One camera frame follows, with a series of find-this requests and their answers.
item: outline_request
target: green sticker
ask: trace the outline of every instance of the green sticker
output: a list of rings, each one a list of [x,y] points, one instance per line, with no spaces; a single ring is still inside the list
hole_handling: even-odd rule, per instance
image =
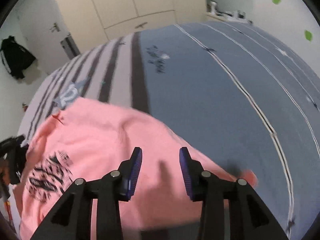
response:
[[[312,33],[310,31],[304,30],[304,36],[308,41],[312,40]]]
[[[281,0],[272,0],[272,2],[273,2],[274,4],[279,4],[279,3],[281,2]]]

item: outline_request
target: door handle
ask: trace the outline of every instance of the door handle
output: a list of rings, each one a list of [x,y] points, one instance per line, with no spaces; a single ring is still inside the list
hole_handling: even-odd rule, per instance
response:
[[[58,24],[57,24],[57,23],[54,23],[54,24],[53,24],[53,27],[50,28],[50,31],[51,31],[52,33],[53,33],[54,31],[59,32],[59,31],[60,31],[60,28],[59,28]]]

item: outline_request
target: pink t-shirt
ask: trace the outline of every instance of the pink t-shirt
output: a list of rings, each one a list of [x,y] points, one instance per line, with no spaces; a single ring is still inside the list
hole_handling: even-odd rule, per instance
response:
[[[134,196],[120,202],[123,229],[140,231],[198,220],[201,202],[186,194],[179,149],[222,179],[235,178],[150,115],[79,98],[50,116],[30,142],[22,181],[14,190],[21,215],[20,236],[29,240],[76,178],[102,178],[130,158],[134,147],[143,160]],[[96,202],[93,208],[96,214]],[[95,239],[95,215],[92,239]]]

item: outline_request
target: cabinet handle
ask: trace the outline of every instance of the cabinet handle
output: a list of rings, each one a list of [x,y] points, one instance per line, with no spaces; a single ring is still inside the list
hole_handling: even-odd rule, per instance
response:
[[[135,29],[138,29],[138,28],[142,28],[143,29],[143,26],[146,25],[146,24],[147,24],[147,22],[141,23],[141,24],[135,26]]]
[[[50,28],[50,31],[53,33],[54,31],[60,32],[60,28],[57,23],[53,24],[53,27]]]

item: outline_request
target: white stripe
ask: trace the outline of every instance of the white stripe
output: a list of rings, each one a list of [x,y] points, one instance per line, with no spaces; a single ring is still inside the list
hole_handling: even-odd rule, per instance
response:
[[[189,33],[187,33],[183,28],[181,28],[178,25],[175,25],[176,27],[178,27],[183,33],[185,33],[187,36],[189,36],[190,38],[192,38],[198,45],[200,45],[201,47],[207,49],[206,46],[204,46],[204,44],[202,44],[199,40],[197,40],[195,37],[191,36]],[[276,151],[278,153],[279,159],[281,161],[282,164],[282,168],[284,171],[284,176],[287,182],[287,187],[288,187],[288,194],[289,194],[289,211],[288,211],[288,222],[292,219],[292,214],[293,214],[293,184],[292,184],[292,179],[291,179],[291,175],[290,175],[290,171],[288,169],[288,164],[286,161],[286,158],[284,156],[280,141],[277,137],[277,134],[274,130],[274,128],[272,127],[272,125],[270,124],[269,120],[265,117],[264,113],[261,111],[261,109],[258,107],[258,105],[256,104],[256,102],[254,101],[253,97],[248,93],[248,91],[243,87],[243,85],[240,83],[240,81],[238,80],[238,78],[232,73],[232,71],[220,60],[220,58],[214,54],[212,51],[208,51],[208,53],[211,55],[211,57],[223,68],[223,70],[229,75],[229,77],[231,78],[231,80],[234,82],[234,84],[238,87],[238,89],[246,96],[246,98],[248,99],[248,101],[250,102],[250,104],[253,106],[253,108],[255,109],[255,111],[257,112],[258,116],[260,117],[260,119],[262,120],[263,124],[265,125],[265,127],[267,128],[267,130],[270,133],[270,136],[272,138],[272,141],[274,143],[274,146],[276,148]]]
[[[241,30],[237,29],[236,27],[227,24],[226,22],[223,22],[224,24],[230,26],[233,29],[236,29],[237,31],[241,32]],[[311,99],[312,103],[314,104],[315,101],[313,100],[313,98],[311,97],[311,95],[307,92],[307,90],[303,87],[303,85],[298,81],[298,79],[295,77],[295,75],[291,72],[291,70],[275,55],[273,54],[269,49],[267,49],[266,47],[262,46],[259,42],[257,42],[255,39],[251,38],[250,36],[248,36],[247,34],[241,32],[243,35],[247,36],[249,39],[251,39],[252,41],[254,41],[256,44],[258,44],[259,46],[261,46],[262,48],[264,48],[266,51],[270,52],[279,62],[282,66],[284,66],[284,68],[290,73],[291,76],[293,76],[293,78],[298,82],[298,84],[302,87],[302,89],[307,93],[307,95],[309,96],[309,98]]]
[[[103,81],[105,72],[108,67],[108,62],[110,61],[113,47],[115,46],[117,42],[117,39],[111,40],[107,47],[104,49],[101,55],[101,60],[99,61],[96,71],[94,72],[90,86],[87,90],[87,93],[85,95],[86,98],[91,99],[98,99],[100,89],[101,89],[101,82]]]
[[[88,77],[89,71],[91,69],[92,66],[92,62],[94,61],[97,53],[100,51],[100,49],[102,48],[102,46],[104,46],[104,44],[99,45],[98,47],[94,48],[94,50],[92,51],[92,53],[89,55],[89,57],[87,58],[86,62],[84,63],[82,70],[77,78],[77,82],[84,80],[85,78]]]
[[[73,67],[72,70],[70,71],[70,73],[69,73],[66,81],[64,82],[64,84],[63,84],[63,86],[62,86],[62,88],[61,88],[61,90],[60,90],[60,94],[63,93],[63,92],[67,89],[67,87],[70,85],[70,82],[71,82],[71,80],[73,79],[73,77],[74,77],[74,75],[75,75],[75,73],[76,73],[79,65],[81,64],[81,62],[84,60],[84,58],[85,58],[89,53],[90,53],[90,51],[88,50],[88,51],[86,51],[84,54],[82,54],[82,55],[79,56],[79,57],[80,57],[79,60],[76,62],[76,64],[74,65],[74,67]]]
[[[295,104],[295,106],[298,108],[298,110],[300,111],[300,113],[304,117],[304,119],[305,119],[305,121],[306,121],[306,123],[307,123],[307,125],[308,125],[308,127],[310,129],[311,135],[313,137],[313,141],[314,141],[314,143],[316,145],[316,149],[317,149],[317,152],[318,152],[318,155],[319,155],[319,158],[320,158],[319,144],[318,144],[318,141],[316,140],[316,137],[315,137],[315,135],[313,133],[313,129],[312,129],[311,125],[310,125],[310,122],[309,122],[307,116],[302,111],[301,107],[298,105],[298,103],[293,99],[291,94],[288,92],[288,90],[280,83],[280,81],[272,74],[272,72],[262,62],[260,62],[260,60],[258,60],[251,52],[249,52],[244,46],[242,46],[240,43],[236,42],[234,39],[230,38],[228,35],[226,35],[225,33],[221,32],[221,31],[218,31],[215,28],[213,28],[213,27],[211,27],[209,25],[206,25],[206,24],[202,24],[202,25],[205,25],[205,26],[215,30],[216,32],[221,33],[223,36],[227,37],[229,40],[233,41],[235,44],[240,46],[245,52],[247,52],[251,57],[253,57],[261,66],[263,66],[265,68],[265,70],[268,71],[268,73],[277,81],[277,83],[281,86],[281,88],[284,90],[284,92],[287,94],[287,96],[291,99],[291,101]]]
[[[111,104],[123,107],[131,107],[131,53],[132,38],[130,34],[122,40],[125,45],[120,45],[116,68],[111,82]]]
[[[6,60],[6,58],[5,58],[5,55],[4,55],[4,51],[3,51],[3,50],[1,50],[1,58],[3,59],[4,67],[6,68],[7,72],[8,72],[9,74],[11,74],[11,69],[10,69],[10,67],[9,67],[9,65],[8,65],[8,63],[7,63],[7,60]]]
[[[246,24],[243,24],[244,27],[254,31],[255,33],[257,33],[259,36],[261,36],[262,38],[264,38],[266,41],[270,42],[272,45],[274,45],[276,47],[276,49],[279,49],[279,47],[274,44],[273,42],[271,42],[270,40],[268,40],[265,36],[261,35],[260,33],[258,33],[257,31],[255,31],[254,29],[248,27]],[[288,46],[286,46],[283,42],[281,42],[280,40],[278,40],[284,47],[289,48]],[[300,59],[300,57],[289,48],[289,50],[292,52],[292,54],[294,54],[298,59]],[[291,58],[289,55],[287,55],[287,57],[298,67],[298,69],[300,69],[302,71],[302,73],[306,76],[306,78],[310,81],[310,83],[314,86],[314,88],[317,90],[318,93],[320,93],[320,91],[318,90],[318,88],[316,87],[316,85],[311,81],[311,79],[308,77],[308,75],[295,63],[295,61],[293,60],[293,58]]]

